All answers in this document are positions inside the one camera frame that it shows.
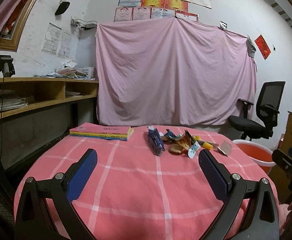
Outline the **yellow plastic cap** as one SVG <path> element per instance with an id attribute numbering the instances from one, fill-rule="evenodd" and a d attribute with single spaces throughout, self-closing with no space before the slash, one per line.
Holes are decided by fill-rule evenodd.
<path id="1" fill-rule="evenodd" d="M 212 150 L 214 148 L 214 146 L 212 144 L 210 144 L 209 142 L 206 142 L 206 141 L 202 144 L 202 147 L 207 149 L 207 150 Z"/>
<path id="2" fill-rule="evenodd" d="M 200 136 L 198 136 L 198 135 L 196 135 L 196 136 L 194 136 L 194 138 L 195 138 L 195 140 L 201 140 L 201 138 L 200 138 Z"/>

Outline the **white green paper strip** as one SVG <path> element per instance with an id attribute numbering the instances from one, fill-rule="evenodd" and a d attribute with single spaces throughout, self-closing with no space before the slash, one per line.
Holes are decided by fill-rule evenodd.
<path id="1" fill-rule="evenodd" d="M 196 141 L 194 144 L 192 144 L 192 146 L 190 146 L 190 148 L 187 151 L 187 155 L 190 159 L 193 159 L 196 155 L 196 153 L 198 152 L 198 150 L 201 148 L 200 144 L 198 143 L 198 141 Z"/>

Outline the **white paper wrapper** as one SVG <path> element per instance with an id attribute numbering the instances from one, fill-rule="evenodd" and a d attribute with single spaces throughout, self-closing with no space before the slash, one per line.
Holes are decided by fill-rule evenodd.
<path id="1" fill-rule="evenodd" d="M 231 154 L 231 151 L 232 151 L 232 145 L 227 142 L 227 141 L 224 141 L 222 144 L 220 144 L 218 147 L 217 147 L 217 150 L 225 155 L 225 156 L 229 156 Z"/>

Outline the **blue green snack wrapper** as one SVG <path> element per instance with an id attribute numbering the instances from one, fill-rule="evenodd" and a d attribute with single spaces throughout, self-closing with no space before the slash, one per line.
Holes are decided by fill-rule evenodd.
<path id="1" fill-rule="evenodd" d="M 175 143 L 179 139 L 181 139 L 182 135 L 181 134 L 175 135 L 171 130 L 166 129 L 166 133 L 161 134 L 160 137 L 161 137 L 162 141 L 164 141 L 164 142 Z"/>

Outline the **red plastic trash bucket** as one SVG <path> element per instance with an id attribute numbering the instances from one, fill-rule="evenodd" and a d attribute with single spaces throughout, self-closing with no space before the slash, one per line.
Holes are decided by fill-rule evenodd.
<path id="1" fill-rule="evenodd" d="M 272 151 L 256 142 L 235 139 L 233 143 L 247 154 L 265 173 L 269 174 L 275 162 L 272 160 Z"/>

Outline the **wooden cabinet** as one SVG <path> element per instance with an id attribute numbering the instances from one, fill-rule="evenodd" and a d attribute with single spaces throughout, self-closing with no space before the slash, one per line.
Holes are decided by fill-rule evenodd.
<path id="1" fill-rule="evenodd" d="M 284 140 L 279 149 L 285 154 L 288 154 L 290 147 L 292 147 L 292 112 L 289 111 Z M 271 169 L 269 177 L 275 184 L 280 204 L 290 204 L 292 201 L 292 192 L 288 189 L 290 180 L 286 176 L 286 173 L 278 165 L 275 165 Z"/>

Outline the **black office chair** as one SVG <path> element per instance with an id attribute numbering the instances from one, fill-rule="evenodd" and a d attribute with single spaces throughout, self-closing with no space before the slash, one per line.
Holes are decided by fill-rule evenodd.
<path id="1" fill-rule="evenodd" d="M 285 83 L 285 81 L 264 83 L 256 103 L 238 99 L 238 102 L 242 103 L 243 116 L 231 115 L 228 117 L 228 122 L 242 133 L 240 139 L 269 139 L 273 136 L 273 128 L 278 125 L 279 107 Z M 262 121 L 262 125 L 248 118 L 248 110 L 252 106 L 255 106 L 256 116 Z"/>

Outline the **pink checked tablecloth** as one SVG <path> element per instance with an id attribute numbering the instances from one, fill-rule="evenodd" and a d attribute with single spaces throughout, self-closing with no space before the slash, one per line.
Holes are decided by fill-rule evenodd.
<path id="1" fill-rule="evenodd" d="M 45 152 L 20 183 L 14 201 L 15 218 L 28 177 L 51 179 L 66 172 L 87 149 L 97 152 L 98 162 L 80 197 L 72 202 L 95 239 L 201 239 L 223 206 L 199 166 L 200 148 L 193 159 L 169 152 L 157 156 L 147 140 L 148 128 L 136 127 L 127 141 L 68 135 Z M 264 170 L 235 144 L 229 156 L 210 151 L 230 173 L 245 180 L 267 178 L 277 205 L 281 234 L 289 209 L 279 204 L 277 190 Z M 47 200 L 61 235 L 70 239 L 51 199 Z M 248 206 L 245 199 L 226 235 L 235 235 Z"/>

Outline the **pink top book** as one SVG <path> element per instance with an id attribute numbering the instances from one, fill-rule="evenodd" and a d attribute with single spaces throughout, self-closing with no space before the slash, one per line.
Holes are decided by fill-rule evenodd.
<path id="1" fill-rule="evenodd" d="M 102 126 L 85 122 L 82 125 L 70 129 L 71 134 L 116 134 L 129 135 L 134 129 L 130 126 Z"/>

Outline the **yellow blue bottom book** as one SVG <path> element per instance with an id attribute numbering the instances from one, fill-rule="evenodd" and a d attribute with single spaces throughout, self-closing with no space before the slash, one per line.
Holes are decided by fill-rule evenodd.
<path id="1" fill-rule="evenodd" d="M 122 140 L 127 141 L 130 139 L 131 135 L 124 136 L 124 135 L 115 135 L 115 134 L 72 134 L 71 136 L 75 137 L 88 137 L 88 138 L 96 138 L 96 139 L 105 139 L 105 140 Z"/>

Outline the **large pink hanging sheet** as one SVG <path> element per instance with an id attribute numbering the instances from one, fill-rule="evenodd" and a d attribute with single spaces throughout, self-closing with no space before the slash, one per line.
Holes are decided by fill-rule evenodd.
<path id="1" fill-rule="evenodd" d="M 257 87 L 247 37 L 174 17 L 99 24 L 96 66 L 108 126 L 223 125 Z"/>

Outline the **stack of papers on shelf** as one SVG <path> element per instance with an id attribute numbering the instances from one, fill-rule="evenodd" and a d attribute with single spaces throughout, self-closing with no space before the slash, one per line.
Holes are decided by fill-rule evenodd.
<path id="1" fill-rule="evenodd" d="M 82 67 L 72 60 L 62 64 L 62 66 L 59 69 L 55 69 L 54 72 L 45 75 L 35 75 L 34 77 L 96 80 L 93 67 Z"/>

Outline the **wooden framed mirror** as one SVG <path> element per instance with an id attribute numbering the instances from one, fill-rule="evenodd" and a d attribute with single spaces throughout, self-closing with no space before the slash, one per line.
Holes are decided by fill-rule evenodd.
<path id="1" fill-rule="evenodd" d="M 36 0 L 4 0 L 0 5 L 0 50 L 16 52 Z"/>

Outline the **red wall paper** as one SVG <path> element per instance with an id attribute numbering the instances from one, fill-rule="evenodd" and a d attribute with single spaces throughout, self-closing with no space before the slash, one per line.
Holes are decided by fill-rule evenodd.
<path id="1" fill-rule="evenodd" d="M 264 60 L 266 60 L 269 55 L 271 54 L 271 50 L 268 46 L 268 44 L 266 43 L 265 39 L 263 38 L 262 35 L 259 35 L 256 39 L 255 39 L 255 44 L 257 45 L 257 47 L 260 50 L 260 53 L 262 54 L 262 57 Z"/>

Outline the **wooden wall shelf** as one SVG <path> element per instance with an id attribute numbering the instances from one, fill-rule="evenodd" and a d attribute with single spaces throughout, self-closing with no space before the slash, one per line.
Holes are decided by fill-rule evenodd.
<path id="1" fill-rule="evenodd" d="M 95 98 L 98 94 L 98 85 L 98 81 L 66 78 L 0 78 L 0 92 L 10 92 L 19 98 L 31 100 L 26 107 L 1 112 L 0 120 L 65 103 Z"/>

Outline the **wall calendar sheets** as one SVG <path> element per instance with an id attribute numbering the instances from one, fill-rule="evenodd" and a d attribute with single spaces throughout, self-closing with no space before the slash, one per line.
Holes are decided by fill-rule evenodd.
<path id="1" fill-rule="evenodd" d="M 69 58 L 71 40 L 71 34 L 50 22 L 45 33 L 42 52 Z"/>

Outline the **black wall brush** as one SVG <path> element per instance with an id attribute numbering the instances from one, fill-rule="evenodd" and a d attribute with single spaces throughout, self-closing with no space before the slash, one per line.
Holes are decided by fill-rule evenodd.
<path id="1" fill-rule="evenodd" d="M 69 1 L 61 0 L 59 2 L 59 6 L 55 12 L 55 16 L 62 15 L 64 12 L 66 12 L 66 10 L 69 8 L 69 6 L 70 6 Z"/>

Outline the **certificates on wall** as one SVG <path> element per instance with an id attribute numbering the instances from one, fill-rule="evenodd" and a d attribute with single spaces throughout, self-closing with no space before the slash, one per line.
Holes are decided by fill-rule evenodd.
<path id="1" fill-rule="evenodd" d="M 199 15 L 189 11 L 191 4 L 212 8 L 211 0 L 119 0 L 113 21 L 178 17 L 198 22 Z"/>

